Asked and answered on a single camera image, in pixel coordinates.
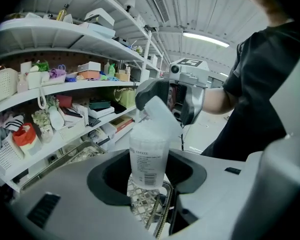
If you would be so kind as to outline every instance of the fluorescent light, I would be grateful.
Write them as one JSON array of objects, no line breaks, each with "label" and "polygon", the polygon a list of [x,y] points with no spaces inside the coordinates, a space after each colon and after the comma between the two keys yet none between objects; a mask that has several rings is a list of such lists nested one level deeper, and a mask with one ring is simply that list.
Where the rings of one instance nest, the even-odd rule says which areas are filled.
[{"label": "fluorescent light", "polygon": [[196,38],[196,39],[200,39],[200,40],[204,40],[210,43],[214,43],[216,45],[222,46],[222,47],[229,47],[229,44],[223,41],[219,41],[217,39],[202,35],[202,34],[195,34],[195,33],[190,33],[190,32],[183,32],[182,33],[184,37],[186,38]]}]

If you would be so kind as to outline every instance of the white cable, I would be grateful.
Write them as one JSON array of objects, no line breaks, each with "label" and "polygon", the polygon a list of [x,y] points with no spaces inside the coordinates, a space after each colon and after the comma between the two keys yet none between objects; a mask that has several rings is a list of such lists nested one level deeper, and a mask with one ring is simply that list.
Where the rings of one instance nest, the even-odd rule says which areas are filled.
[{"label": "white cable", "polygon": [[39,106],[40,109],[44,110],[47,106],[47,100],[46,100],[46,97],[44,95],[44,89],[42,88],[42,86],[40,86],[38,89],[39,89],[39,95],[37,97],[38,106]]}]

